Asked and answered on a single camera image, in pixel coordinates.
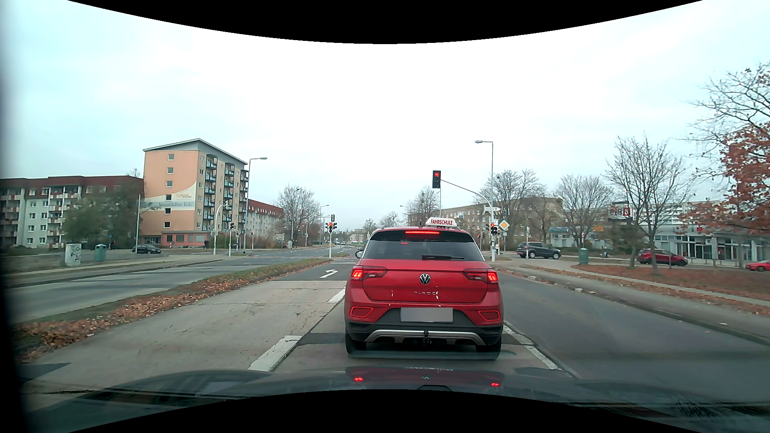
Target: roof sign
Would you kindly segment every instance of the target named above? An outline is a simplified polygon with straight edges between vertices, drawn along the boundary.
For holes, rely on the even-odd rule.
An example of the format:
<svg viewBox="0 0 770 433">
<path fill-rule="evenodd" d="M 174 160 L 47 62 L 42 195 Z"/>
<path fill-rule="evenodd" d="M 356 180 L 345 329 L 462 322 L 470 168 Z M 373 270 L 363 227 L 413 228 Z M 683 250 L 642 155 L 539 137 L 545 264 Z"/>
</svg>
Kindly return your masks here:
<svg viewBox="0 0 770 433">
<path fill-rule="evenodd" d="M 457 223 L 455 223 L 452 218 L 428 218 L 425 225 L 433 227 L 457 227 Z"/>
</svg>

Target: rear wiper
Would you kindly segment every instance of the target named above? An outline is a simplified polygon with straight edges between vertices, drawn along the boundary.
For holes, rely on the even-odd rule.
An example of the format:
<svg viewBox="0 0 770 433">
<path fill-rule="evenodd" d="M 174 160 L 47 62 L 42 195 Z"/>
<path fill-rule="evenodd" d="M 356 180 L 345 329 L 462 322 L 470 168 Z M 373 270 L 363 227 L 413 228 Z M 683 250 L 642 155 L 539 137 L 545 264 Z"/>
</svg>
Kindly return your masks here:
<svg viewBox="0 0 770 433">
<path fill-rule="evenodd" d="M 434 256 L 434 255 L 425 255 L 425 254 L 423 254 L 423 260 L 452 260 L 452 259 L 463 260 L 464 258 L 465 257 Z"/>
</svg>

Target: green trash bin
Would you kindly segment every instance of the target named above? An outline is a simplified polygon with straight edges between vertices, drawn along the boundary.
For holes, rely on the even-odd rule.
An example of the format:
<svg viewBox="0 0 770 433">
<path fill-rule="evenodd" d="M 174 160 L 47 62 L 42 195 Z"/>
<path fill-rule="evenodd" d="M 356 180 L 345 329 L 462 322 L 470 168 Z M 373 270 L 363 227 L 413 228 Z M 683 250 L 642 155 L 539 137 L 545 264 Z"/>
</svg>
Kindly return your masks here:
<svg viewBox="0 0 770 433">
<path fill-rule="evenodd" d="M 588 249 L 581 248 L 577 251 L 577 262 L 579 264 L 588 264 Z"/>
<path fill-rule="evenodd" d="M 107 259 L 107 246 L 104 243 L 100 243 L 94 248 L 94 261 L 103 262 Z"/>
</svg>

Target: red car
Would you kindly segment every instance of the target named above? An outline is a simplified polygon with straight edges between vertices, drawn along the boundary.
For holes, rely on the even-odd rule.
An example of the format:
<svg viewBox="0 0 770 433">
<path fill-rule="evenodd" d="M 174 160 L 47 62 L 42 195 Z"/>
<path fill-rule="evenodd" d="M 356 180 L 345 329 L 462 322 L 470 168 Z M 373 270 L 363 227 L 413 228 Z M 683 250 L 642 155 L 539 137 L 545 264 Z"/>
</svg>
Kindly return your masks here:
<svg viewBox="0 0 770 433">
<path fill-rule="evenodd" d="M 345 287 L 348 354 L 369 343 L 468 344 L 494 359 L 502 332 L 497 272 L 468 232 L 391 227 L 372 233 Z"/>
<path fill-rule="evenodd" d="M 637 260 L 641 264 L 647 264 L 651 262 L 651 257 L 652 257 L 652 254 L 650 254 L 650 249 L 645 248 L 639 252 L 639 256 L 637 257 Z M 671 261 L 671 264 L 674 264 L 676 266 L 687 266 L 686 258 L 679 256 L 677 254 L 674 254 L 671 251 L 655 250 L 655 261 L 662 264 L 668 264 L 669 260 Z"/>
<path fill-rule="evenodd" d="M 770 260 L 765 260 L 757 263 L 747 263 L 746 269 L 748 270 L 758 270 L 759 272 L 765 272 L 766 270 L 770 270 Z"/>
</svg>

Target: lane marking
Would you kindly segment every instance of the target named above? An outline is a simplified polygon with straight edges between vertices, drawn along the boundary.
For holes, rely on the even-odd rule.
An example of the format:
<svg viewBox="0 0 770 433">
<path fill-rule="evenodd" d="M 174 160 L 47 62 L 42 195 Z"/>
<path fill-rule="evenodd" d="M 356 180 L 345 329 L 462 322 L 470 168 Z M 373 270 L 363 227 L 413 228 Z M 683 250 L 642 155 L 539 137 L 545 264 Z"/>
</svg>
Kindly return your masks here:
<svg viewBox="0 0 770 433">
<path fill-rule="evenodd" d="M 342 289 L 337 292 L 336 295 L 332 296 L 331 299 L 329 299 L 327 302 L 330 304 L 336 304 L 337 302 L 340 302 L 340 299 L 342 299 L 345 296 L 345 289 Z"/>
<path fill-rule="evenodd" d="M 548 357 L 547 357 L 547 356 L 543 355 L 543 354 L 542 354 L 542 353 L 541 353 L 541 352 L 540 352 L 540 351 L 539 351 L 539 350 L 538 350 L 538 349 L 537 349 L 537 348 L 534 346 L 534 343 L 532 342 L 532 340 L 530 340 L 529 338 L 525 337 L 524 335 L 521 335 L 521 334 L 516 334 L 516 333 L 515 333 L 515 332 L 514 332 L 512 329 L 510 329 L 510 328 L 508 327 L 508 325 L 506 325 L 506 324 L 504 324 L 504 325 L 503 325 L 503 330 L 505 330 L 505 332 L 507 332 L 507 333 L 509 333 L 511 336 L 513 336 L 513 338 L 515 338 L 515 339 L 516 339 L 516 341 L 518 341 L 518 342 L 519 342 L 519 343 L 521 343 L 521 344 L 522 344 L 524 347 L 526 347 L 528 351 L 532 352 L 532 354 L 533 354 L 533 355 L 534 355 L 534 356 L 535 356 L 537 359 L 539 359 L 539 360 L 540 360 L 540 361 L 541 361 L 543 364 L 545 364 L 545 366 L 546 366 L 546 367 L 548 367 L 548 368 L 549 368 L 549 369 L 551 369 L 551 370 L 560 370 L 560 371 L 561 371 L 561 369 L 559 368 L 559 366 L 558 366 L 558 365 L 554 364 L 554 362 L 553 362 L 553 361 L 551 361 L 550 359 L 548 359 Z"/>
<path fill-rule="evenodd" d="M 302 338 L 301 335 L 286 335 L 281 341 L 275 343 L 270 349 L 262 354 L 256 361 L 251 363 L 247 370 L 272 371 L 278 363 L 283 361 L 289 355 L 297 342 Z"/>
</svg>

